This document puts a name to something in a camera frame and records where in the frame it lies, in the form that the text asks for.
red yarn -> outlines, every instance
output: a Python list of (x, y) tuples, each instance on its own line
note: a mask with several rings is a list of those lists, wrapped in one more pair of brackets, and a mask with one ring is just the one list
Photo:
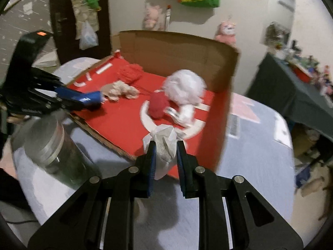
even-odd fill
[(118, 70), (118, 79), (124, 83), (130, 85), (134, 81), (140, 79), (144, 71), (142, 66), (138, 64), (131, 64), (128, 66), (122, 66)]
[(164, 110), (169, 106), (169, 99), (164, 92), (154, 92), (150, 95), (148, 115), (154, 119), (160, 119), (164, 115)]

white yarn ball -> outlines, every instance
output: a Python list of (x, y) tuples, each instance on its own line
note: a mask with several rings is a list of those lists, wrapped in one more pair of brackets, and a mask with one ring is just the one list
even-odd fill
[(205, 89), (205, 81), (190, 70), (174, 72), (163, 84), (165, 95), (179, 106), (201, 103), (200, 97), (204, 96)]

metal screw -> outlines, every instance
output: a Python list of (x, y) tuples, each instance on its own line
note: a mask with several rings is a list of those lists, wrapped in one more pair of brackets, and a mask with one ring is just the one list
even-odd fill
[(203, 173), (203, 172), (206, 171), (206, 169), (204, 167), (202, 167), (202, 166), (197, 166), (195, 168), (195, 171), (196, 171), (196, 173)]
[(236, 176), (234, 178), (235, 182), (237, 183), (243, 183), (244, 182), (244, 178), (242, 176)]
[(89, 182), (92, 184), (95, 184), (95, 183), (99, 182), (99, 177), (93, 176), (89, 179)]
[(137, 173), (139, 171), (139, 168), (137, 168), (136, 166), (131, 166), (128, 171), (130, 173)]

jar lid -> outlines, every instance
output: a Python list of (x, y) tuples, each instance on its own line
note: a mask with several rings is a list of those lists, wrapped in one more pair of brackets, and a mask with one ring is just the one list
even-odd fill
[(52, 163), (61, 150), (65, 131), (55, 116), (47, 115), (37, 120), (27, 133), (24, 143), (26, 155), (37, 165)]

round table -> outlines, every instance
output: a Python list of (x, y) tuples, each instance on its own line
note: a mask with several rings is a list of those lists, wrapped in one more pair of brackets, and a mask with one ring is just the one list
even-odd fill
[[(79, 58), (61, 66), (55, 74), (67, 83), (71, 74), (74, 77), (93, 63), (88, 58)], [(237, 94), (233, 94), (231, 107), (224, 151), (215, 172), (228, 178), (244, 176), (289, 221), (294, 194), (294, 160), (286, 122), (274, 110)], [(103, 178), (115, 176), (133, 164), (91, 137), (63, 111), (58, 111), (57, 115), (81, 151), (99, 167)], [(33, 123), (34, 119), (26, 122), (11, 142), (23, 192), (43, 224), (74, 190), (26, 156), (24, 136)], [(177, 180), (165, 176), (155, 181), (152, 196), (142, 199), (142, 203), (147, 215), (144, 221), (134, 224), (135, 249), (198, 248), (199, 203), (197, 199), (183, 197)]]

